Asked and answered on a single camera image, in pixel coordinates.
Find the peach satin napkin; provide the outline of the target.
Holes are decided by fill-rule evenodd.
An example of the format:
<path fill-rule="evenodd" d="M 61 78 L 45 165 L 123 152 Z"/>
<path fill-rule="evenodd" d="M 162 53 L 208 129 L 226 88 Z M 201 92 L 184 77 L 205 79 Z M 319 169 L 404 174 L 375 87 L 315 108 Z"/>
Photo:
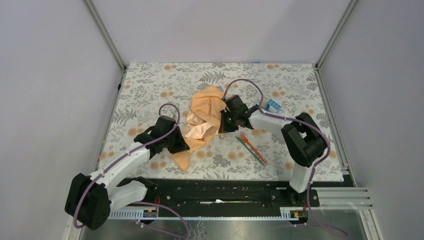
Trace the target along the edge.
<path fill-rule="evenodd" d="M 191 99 L 190 111 L 181 133 L 189 150 L 170 154 L 171 159 L 181 171 L 190 165 L 190 155 L 205 147 L 216 135 L 221 126 L 221 111 L 226 107 L 222 98 L 224 92 L 214 85 L 196 92 Z"/>

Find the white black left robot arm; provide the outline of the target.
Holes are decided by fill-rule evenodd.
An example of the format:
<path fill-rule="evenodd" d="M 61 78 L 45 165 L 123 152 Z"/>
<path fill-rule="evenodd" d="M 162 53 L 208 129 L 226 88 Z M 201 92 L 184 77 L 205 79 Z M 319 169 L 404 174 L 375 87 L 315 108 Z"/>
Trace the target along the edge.
<path fill-rule="evenodd" d="M 121 185 L 128 174 L 163 150 L 171 154 L 188 151 L 178 121 L 161 115 L 155 125 L 137 135 L 117 159 L 88 175 L 77 174 L 71 181 L 64 210 L 77 229 L 96 230 L 113 213 L 129 204 L 152 204 L 155 192 L 140 180 Z"/>

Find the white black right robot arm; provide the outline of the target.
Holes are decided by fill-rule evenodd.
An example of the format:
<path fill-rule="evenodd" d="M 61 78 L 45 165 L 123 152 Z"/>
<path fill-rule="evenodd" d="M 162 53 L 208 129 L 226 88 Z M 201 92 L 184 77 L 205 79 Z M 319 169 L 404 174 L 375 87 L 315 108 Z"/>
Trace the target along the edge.
<path fill-rule="evenodd" d="M 296 117 L 283 117 L 258 106 L 247 107 L 238 95 L 224 98 L 225 108 L 220 111 L 220 133 L 232 133 L 239 128 L 263 130 L 282 137 L 294 160 L 291 189 L 287 201 L 293 206 L 306 199 L 306 190 L 312 182 L 316 163 L 331 146 L 329 140 L 317 127 L 312 117 L 303 112 Z"/>

